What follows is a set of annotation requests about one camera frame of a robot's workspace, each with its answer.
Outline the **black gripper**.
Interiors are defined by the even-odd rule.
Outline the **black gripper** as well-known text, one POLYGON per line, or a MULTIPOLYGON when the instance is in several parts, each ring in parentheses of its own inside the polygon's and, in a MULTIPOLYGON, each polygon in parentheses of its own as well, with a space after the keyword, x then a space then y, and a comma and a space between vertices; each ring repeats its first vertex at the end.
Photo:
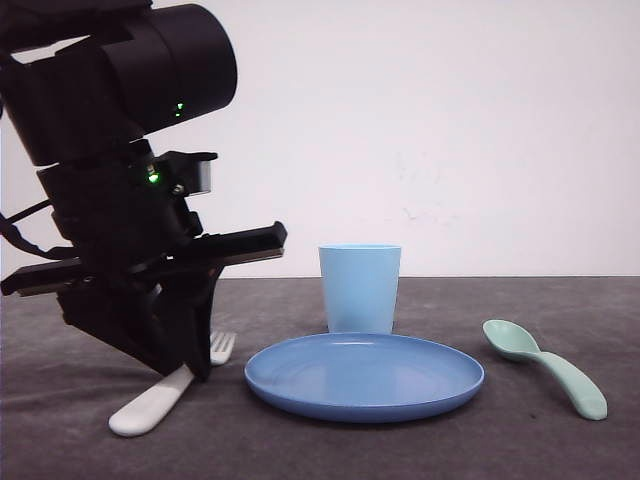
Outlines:
POLYGON ((67 324, 162 375, 185 365, 206 381, 220 275, 213 268, 281 256, 284 225, 204 233, 188 196, 169 192, 168 175, 145 140, 91 153, 25 148, 39 168, 54 223, 70 244, 42 250, 17 229, 20 214, 2 220, 12 245, 46 260, 6 277, 2 293, 63 293, 67 324), (70 292, 83 281, 121 292, 70 292), (125 294, 141 283, 159 283, 159 296, 125 294))

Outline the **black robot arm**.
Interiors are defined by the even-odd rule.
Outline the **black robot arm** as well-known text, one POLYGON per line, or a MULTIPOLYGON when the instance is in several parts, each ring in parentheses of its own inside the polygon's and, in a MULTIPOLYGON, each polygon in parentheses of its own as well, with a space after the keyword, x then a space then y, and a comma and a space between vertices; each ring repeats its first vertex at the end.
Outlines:
POLYGON ((186 200, 209 191, 214 154, 155 155, 147 135, 226 107, 236 86, 230 40, 199 5, 3 2, 1 110, 66 245, 42 251, 3 218, 2 236, 43 263, 2 292, 53 292, 69 325, 161 374, 206 379, 222 270, 281 256, 287 232, 205 233, 186 200))

